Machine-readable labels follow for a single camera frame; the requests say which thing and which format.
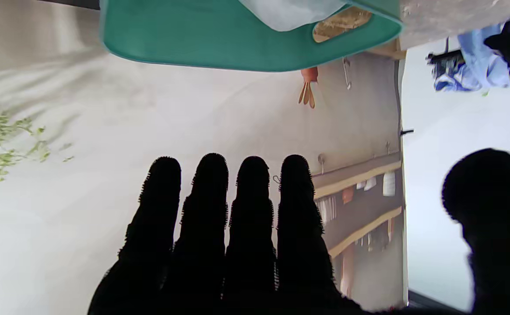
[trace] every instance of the black glove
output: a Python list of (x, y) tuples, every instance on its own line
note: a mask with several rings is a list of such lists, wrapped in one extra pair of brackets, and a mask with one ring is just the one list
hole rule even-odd
[(187, 307), (359, 310), (335, 288), (307, 161), (291, 155), (282, 164), (278, 256), (271, 241), (268, 167), (256, 156), (245, 159), (237, 175), (225, 251), (228, 177), (221, 155), (208, 154), (200, 161), (173, 246), (181, 169), (170, 157), (156, 160), (119, 260), (95, 291), (89, 314)]

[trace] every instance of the orange object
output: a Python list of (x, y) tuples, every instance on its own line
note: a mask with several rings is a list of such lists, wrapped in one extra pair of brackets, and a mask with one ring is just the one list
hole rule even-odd
[(343, 203), (343, 205), (351, 202), (353, 197), (354, 197), (354, 186), (350, 186), (348, 188), (345, 188), (342, 191), (342, 203)]
[(317, 76), (319, 75), (317, 67), (303, 69), (301, 75), (303, 76), (303, 88), (297, 103), (300, 104), (303, 100), (304, 105), (307, 105), (309, 102), (309, 106), (315, 108), (315, 98), (313, 98), (313, 92), (311, 92), (311, 82), (317, 82)]

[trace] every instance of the green leaves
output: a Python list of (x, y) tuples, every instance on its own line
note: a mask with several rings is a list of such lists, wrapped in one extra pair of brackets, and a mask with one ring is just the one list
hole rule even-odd
[[(10, 123), (10, 116), (7, 113), (0, 113), (0, 182), (5, 181), (5, 176), (9, 174), (6, 168), (13, 167), (19, 162), (27, 159), (39, 160), (45, 162), (51, 155), (51, 149), (45, 140), (40, 136), (45, 132), (46, 127), (42, 126), (33, 129), (33, 121), (30, 117), (25, 117)], [(35, 141), (31, 149), (23, 153), (23, 149), (8, 147), (10, 140), (17, 136), (19, 132), (27, 132)], [(71, 143), (63, 145), (59, 151), (71, 147)], [(63, 162), (73, 159), (74, 156), (67, 157)]]

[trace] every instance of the teal plastic container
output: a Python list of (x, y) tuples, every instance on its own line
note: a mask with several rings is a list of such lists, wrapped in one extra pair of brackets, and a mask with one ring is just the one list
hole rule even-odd
[(254, 71), (310, 68), (396, 38), (398, 0), (347, 0), (368, 23), (317, 43), (316, 23), (278, 32), (237, 0), (103, 0), (101, 36), (117, 56), (139, 62)]

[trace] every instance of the hanging item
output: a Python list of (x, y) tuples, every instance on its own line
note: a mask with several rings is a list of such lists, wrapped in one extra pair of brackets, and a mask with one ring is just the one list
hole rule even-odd
[(342, 203), (343, 203), (343, 205), (351, 202), (353, 197), (354, 197), (354, 186), (350, 186), (348, 188), (345, 188), (342, 191)]
[(337, 201), (334, 196), (323, 197), (317, 200), (317, 208), (321, 214), (323, 225), (337, 217)]
[(365, 181), (361, 181), (361, 182), (356, 184), (356, 189), (362, 189), (365, 186), (366, 186), (366, 182)]
[(389, 171), (383, 174), (383, 196), (393, 197), (395, 195), (395, 172)]
[(395, 218), (392, 217), (387, 221), (387, 237), (389, 238), (389, 243), (391, 243), (391, 239), (393, 239), (393, 229), (395, 228)]
[(307, 105), (309, 102), (309, 106), (311, 108), (315, 108), (315, 98), (311, 91), (311, 83), (317, 83), (317, 76), (319, 75), (317, 67), (314, 66), (313, 68), (303, 69), (301, 71), (301, 75), (303, 76), (303, 88), (301, 89), (301, 94), (299, 94), (299, 101), (297, 101), (297, 103), (301, 104), (301, 101), (303, 100), (303, 105)]
[(375, 176), (374, 176), (366, 181), (366, 185), (364, 186), (363, 190), (368, 191), (371, 188), (375, 187), (375, 184), (377, 184), (377, 181), (375, 180)]

